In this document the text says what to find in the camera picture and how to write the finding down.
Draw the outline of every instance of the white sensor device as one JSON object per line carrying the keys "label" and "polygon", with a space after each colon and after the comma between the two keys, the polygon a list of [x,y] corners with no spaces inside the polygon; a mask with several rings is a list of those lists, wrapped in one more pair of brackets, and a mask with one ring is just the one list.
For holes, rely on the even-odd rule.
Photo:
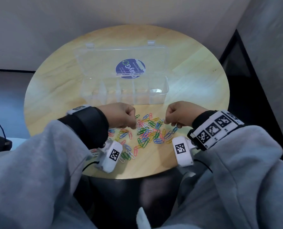
{"label": "white sensor device", "polygon": [[184,136],[178,136],[172,139],[173,149],[178,165],[185,167],[193,165],[193,159],[190,150],[196,148],[189,139]]}
{"label": "white sensor device", "polygon": [[99,154],[96,161],[99,164],[95,164],[95,167],[106,173],[111,173],[117,164],[122,150],[123,146],[119,142],[107,140],[103,148],[97,149]]}

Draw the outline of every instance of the transparent box lid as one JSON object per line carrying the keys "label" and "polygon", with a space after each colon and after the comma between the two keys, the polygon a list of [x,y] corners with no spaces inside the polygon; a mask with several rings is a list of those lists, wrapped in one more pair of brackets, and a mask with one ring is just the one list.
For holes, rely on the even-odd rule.
{"label": "transparent box lid", "polygon": [[134,79],[146,73],[162,73],[168,66],[168,48],[155,45],[95,48],[92,43],[75,50],[78,64],[86,77],[123,77]]}

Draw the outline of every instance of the round wooden table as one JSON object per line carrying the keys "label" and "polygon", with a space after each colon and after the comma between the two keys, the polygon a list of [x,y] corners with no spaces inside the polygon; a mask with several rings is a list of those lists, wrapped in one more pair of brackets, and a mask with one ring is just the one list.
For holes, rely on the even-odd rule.
{"label": "round wooden table", "polygon": [[[147,45],[147,40],[156,40],[158,45],[169,49],[168,75],[170,91],[164,104],[135,105],[136,114],[148,113],[153,118],[164,118],[167,106],[185,100],[210,110],[227,109],[229,86],[226,74],[216,57],[202,44],[174,30],[149,25],[122,25],[93,31],[61,46],[38,68],[31,79],[24,102],[24,115],[31,136],[41,133],[51,120],[65,115],[66,111],[85,104],[80,97],[83,79],[73,50],[92,42],[97,47],[120,47]],[[173,127],[163,125],[168,132]],[[186,135],[189,127],[179,129],[174,136]],[[136,131],[127,144],[132,148],[138,144]],[[83,174],[111,178],[129,179],[160,173],[177,166],[172,143],[149,143],[138,150],[136,158],[117,163],[112,173],[104,173],[89,166]]]}

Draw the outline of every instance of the hand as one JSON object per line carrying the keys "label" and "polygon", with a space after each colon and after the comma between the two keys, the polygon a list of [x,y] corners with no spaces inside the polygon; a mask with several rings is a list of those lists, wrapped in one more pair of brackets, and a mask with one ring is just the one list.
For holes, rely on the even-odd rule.
{"label": "hand", "polygon": [[114,103],[97,107],[109,122],[110,128],[136,129],[135,108],[130,104]]}
{"label": "hand", "polygon": [[183,126],[192,127],[193,121],[207,110],[206,108],[186,101],[174,102],[167,108],[164,123],[171,123],[172,126],[177,125],[178,128],[182,128]]}

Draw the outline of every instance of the round sticker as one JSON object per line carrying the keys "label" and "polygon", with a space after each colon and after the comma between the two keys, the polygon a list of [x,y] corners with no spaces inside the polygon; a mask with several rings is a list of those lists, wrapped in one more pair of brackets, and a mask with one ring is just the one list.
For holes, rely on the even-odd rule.
{"label": "round sticker", "polygon": [[122,76],[124,79],[136,79],[139,76],[132,75],[143,74],[145,71],[146,66],[139,59],[126,59],[116,66],[116,75],[126,75]]}

